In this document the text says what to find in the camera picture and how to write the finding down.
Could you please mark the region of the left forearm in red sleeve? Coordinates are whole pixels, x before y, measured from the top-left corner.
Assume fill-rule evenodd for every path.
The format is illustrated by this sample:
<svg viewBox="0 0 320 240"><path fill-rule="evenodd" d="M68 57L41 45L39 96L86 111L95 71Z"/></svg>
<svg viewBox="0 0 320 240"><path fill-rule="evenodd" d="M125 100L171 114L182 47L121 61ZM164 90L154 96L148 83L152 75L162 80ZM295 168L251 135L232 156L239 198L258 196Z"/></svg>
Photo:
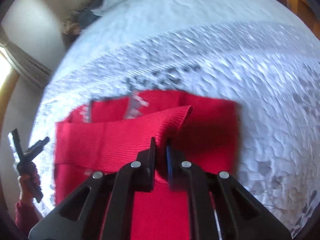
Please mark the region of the left forearm in red sleeve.
<svg viewBox="0 0 320 240"><path fill-rule="evenodd" d="M31 229L41 220L34 204L26 204L21 200L16 203L15 213L15 224L25 236L28 236Z"/></svg>

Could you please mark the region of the person's left hand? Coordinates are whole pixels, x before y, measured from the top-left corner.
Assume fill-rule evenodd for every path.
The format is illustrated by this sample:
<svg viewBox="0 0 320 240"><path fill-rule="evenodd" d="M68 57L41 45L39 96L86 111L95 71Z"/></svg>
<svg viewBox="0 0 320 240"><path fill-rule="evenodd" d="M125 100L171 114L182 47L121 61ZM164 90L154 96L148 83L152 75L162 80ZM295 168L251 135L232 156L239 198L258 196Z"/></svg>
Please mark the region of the person's left hand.
<svg viewBox="0 0 320 240"><path fill-rule="evenodd" d="M18 183L20 187L20 202L28 206L33 206L34 194L29 189L27 185L28 182L32 182L33 184L40 186L40 176L37 172L36 166L32 168L31 176L28 174L23 174L18 177Z"/></svg>

